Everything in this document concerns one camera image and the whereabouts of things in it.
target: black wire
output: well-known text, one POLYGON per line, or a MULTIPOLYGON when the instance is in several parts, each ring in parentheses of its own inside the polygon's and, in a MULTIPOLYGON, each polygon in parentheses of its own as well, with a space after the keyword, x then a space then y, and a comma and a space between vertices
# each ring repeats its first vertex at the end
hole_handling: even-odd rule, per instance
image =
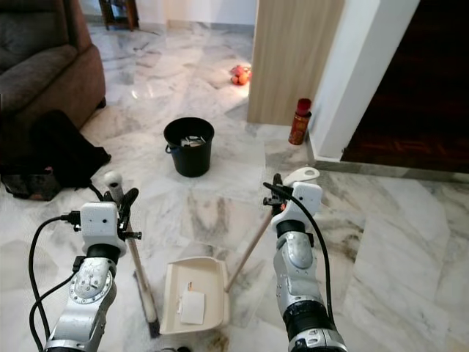
POLYGON ((99 191, 99 189, 97 189, 95 187, 95 185, 93 185, 92 183, 89 183, 88 185, 88 188, 91 189, 95 194, 96 194, 96 197, 100 200, 100 202, 103 201, 103 195, 101 194, 101 192, 99 191))
MULTIPOLYGON (((41 233, 41 231, 43 230, 43 228, 46 225, 50 224, 51 222, 62 220, 62 219, 63 219, 62 216, 56 216, 54 218, 51 218, 49 220, 44 221, 37 228, 36 233, 34 234, 34 237, 32 239, 31 248, 29 250, 28 272, 29 272, 29 280, 31 281, 32 292, 34 294, 34 299, 36 301, 38 301, 40 299, 39 290, 37 289, 37 283, 36 283, 36 279, 34 277, 34 250, 36 249, 37 239, 39 238, 39 234, 41 233)), ((51 331, 49 330, 49 324, 48 324, 48 321, 47 321, 47 317, 45 316, 45 311, 44 311, 43 304, 39 302, 37 307, 39 308, 39 313, 41 315, 41 320, 43 321, 43 325, 44 325, 45 338, 47 339, 49 337, 49 335, 51 334, 51 331)))
POLYGON ((314 231, 316 231, 317 238, 320 240, 321 243, 321 249, 322 249, 322 254, 324 255, 324 266, 325 266, 325 295, 327 298, 327 305, 328 305, 328 315, 331 323, 335 325, 334 323, 334 316, 332 313, 332 295, 330 292, 330 264, 329 264, 329 255, 328 255, 328 249, 325 246, 324 238, 322 236, 321 230, 316 224, 316 221, 313 219, 313 216, 308 212, 308 209, 305 208, 301 202, 293 197, 292 195, 288 194, 286 191, 283 189, 280 189, 277 186, 270 185, 267 182, 264 182, 263 185, 267 188, 269 188, 271 191, 277 193, 279 196, 282 196, 282 198, 285 198, 287 200, 291 200, 294 202, 306 215, 308 220, 311 222, 313 225, 314 231))
POLYGON ((29 312, 29 329, 31 330, 31 334, 34 338, 34 341, 36 342, 36 346, 39 352, 43 352, 44 350, 43 350, 43 345, 41 344, 41 340, 39 336, 37 335, 36 326, 34 325, 34 313, 36 311, 36 308, 41 307, 43 305, 42 301, 44 298, 54 293, 62 286, 66 285, 74 276, 75 276, 75 273, 70 275, 68 278, 66 278, 66 280, 62 281, 57 286, 52 287, 49 291, 44 293, 42 296, 40 296, 40 298, 33 304, 31 311, 29 312))

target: sofa cushion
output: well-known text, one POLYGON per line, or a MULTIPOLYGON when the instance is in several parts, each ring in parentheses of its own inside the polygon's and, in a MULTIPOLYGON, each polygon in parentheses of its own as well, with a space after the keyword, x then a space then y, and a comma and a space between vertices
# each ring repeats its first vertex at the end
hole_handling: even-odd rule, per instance
POLYGON ((71 45, 31 56, 0 76, 1 112, 10 114, 40 94, 77 56, 71 45))
POLYGON ((68 43, 63 0, 0 0, 0 70, 68 43))

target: brown sofa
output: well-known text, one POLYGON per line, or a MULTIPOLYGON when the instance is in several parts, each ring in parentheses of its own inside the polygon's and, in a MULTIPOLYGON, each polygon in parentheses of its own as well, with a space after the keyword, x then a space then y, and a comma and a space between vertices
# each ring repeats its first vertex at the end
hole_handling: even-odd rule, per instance
POLYGON ((78 0, 0 0, 0 164, 34 155, 41 114, 62 110, 80 128, 105 92, 78 0))

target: beige dustpan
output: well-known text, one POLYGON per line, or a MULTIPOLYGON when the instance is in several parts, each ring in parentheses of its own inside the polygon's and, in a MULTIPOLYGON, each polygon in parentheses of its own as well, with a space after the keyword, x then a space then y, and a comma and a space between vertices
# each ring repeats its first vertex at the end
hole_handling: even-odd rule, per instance
POLYGON ((229 322, 229 290, 235 283, 237 275, 245 265, 249 256, 272 216, 266 216, 256 237, 251 241, 236 271, 228 281, 226 263, 212 257, 192 257, 168 264, 166 287, 164 291, 163 320, 161 334, 180 334, 184 332, 202 331, 218 328, 229 322), (192 290, 205 294, 204 322, 199 324, 181 323, 177 312, 180 296, 192 283, 192 290))

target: black bucket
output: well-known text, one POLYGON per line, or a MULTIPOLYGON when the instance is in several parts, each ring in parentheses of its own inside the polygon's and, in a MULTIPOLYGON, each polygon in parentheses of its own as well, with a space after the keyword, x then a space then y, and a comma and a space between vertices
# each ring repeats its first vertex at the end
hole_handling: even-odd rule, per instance
POLYGON ((198 117, 183 117, 166 126, 163 132, 168 142, 166 152, 172 155, 174 167, 182 176, 197 177, 208 171, 214 134, 213 126, 198 117), (205 143, 183 147, 181 139, 188 136, 202 137, 205 143))

